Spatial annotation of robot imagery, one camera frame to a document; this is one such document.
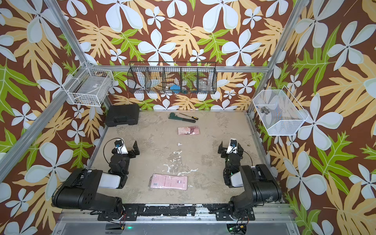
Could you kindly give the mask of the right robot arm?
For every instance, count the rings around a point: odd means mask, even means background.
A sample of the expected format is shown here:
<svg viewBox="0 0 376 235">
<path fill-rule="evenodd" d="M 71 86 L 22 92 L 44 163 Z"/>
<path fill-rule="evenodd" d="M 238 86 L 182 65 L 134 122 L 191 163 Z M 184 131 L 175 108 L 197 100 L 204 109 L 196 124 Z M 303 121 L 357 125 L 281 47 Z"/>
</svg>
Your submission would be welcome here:
<svg viewBox="0 0 376 235">
<path fill-rule="evenodd" d="M 282 199 L 282 191 L 275 177 L 265 164 L 242 165 L 244 149 L 237 140 L 231 139 L 228 147 L 220 144 L 218 153 L 225 160 L 223 179 L 229 188 L 243 188 L 244 191 L 231 197 L 227 206 L 216 210 L 217 220 L 227 217 L 238 220 L 255 220 L 253 208 Z"/>
</svg>

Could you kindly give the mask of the pink ruler set pouch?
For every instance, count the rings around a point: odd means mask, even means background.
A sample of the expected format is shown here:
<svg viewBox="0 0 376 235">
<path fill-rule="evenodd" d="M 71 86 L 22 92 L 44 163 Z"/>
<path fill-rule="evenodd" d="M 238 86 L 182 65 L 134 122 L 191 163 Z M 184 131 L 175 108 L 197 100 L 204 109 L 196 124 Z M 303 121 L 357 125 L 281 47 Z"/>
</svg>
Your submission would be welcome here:
<svg viewBox="0 0 376 235">
<path fill-rule="evenodd" d="M 188 189 L 188 177 L 165 174 L 153 174 L 150 180 L 150 188 L 186 191 Z"/>
</svg>

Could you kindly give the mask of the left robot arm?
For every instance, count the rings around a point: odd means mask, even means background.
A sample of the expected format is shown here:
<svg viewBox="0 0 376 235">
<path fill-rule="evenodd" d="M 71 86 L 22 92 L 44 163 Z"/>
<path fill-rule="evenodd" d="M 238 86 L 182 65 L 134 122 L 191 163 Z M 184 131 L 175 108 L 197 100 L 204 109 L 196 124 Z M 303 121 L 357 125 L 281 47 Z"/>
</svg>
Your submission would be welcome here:
<svg viewBox="0 0 376 235">
<path fill-rule="evenodd" d="M 140 154 L 137 142 L 127 150 L 123 139 L 113 139 L 115 148 L 108 172 L 77 169 L 54 192 L 52 204 L 60 209 L 87 210 L 99 221 L 121 221 L 131 216 L 122 199 L 98 193 L 99 188 L 123 189 L 128 179 L 130 160 Z"/>
</svg>

